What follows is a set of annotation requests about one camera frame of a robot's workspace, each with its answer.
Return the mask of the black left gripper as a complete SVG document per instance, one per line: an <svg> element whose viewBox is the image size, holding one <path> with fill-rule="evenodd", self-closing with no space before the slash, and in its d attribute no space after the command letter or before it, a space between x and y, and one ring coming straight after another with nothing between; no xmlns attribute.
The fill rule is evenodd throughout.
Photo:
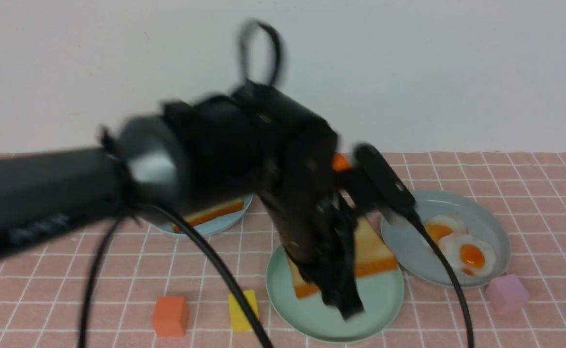
<svg viewBox="0 0 566 348"><path fill-rule="evenodd" d="M322 286L347 321L363 312L355 279L357 223L334 212L332 161L338 135L316 113L274 87L250 82L231 95L168 101L165 122L186 161L182 214L256 193L292 262Z"/></svg>

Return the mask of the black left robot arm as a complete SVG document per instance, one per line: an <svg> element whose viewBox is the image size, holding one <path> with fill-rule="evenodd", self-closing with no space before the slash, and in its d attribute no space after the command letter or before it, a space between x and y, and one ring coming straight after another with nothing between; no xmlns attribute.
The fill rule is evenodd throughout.
<svg viewBox="0 0 566 348"><path fill-rule="evenodd" d="M301 277L351 319L363 304L337 145L325 119L274 87L167 102L99 147L0 160L0 259L122 212L161 223L155 205L187 217L256 194Z"/></svg>

